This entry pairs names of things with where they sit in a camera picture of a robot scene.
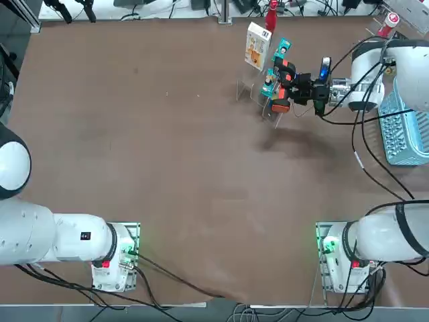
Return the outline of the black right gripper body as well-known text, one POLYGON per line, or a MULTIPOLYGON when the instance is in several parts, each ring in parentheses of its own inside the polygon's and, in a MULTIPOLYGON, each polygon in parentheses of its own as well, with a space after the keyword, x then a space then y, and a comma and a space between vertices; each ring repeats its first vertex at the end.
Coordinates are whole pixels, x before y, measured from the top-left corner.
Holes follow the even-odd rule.
POLYGON ((313 101, 321 101, 322 103, 328 103, 330 97, 330 83, 321 83, 314 81, 312 83, 312 94, 311 99, 313 101))

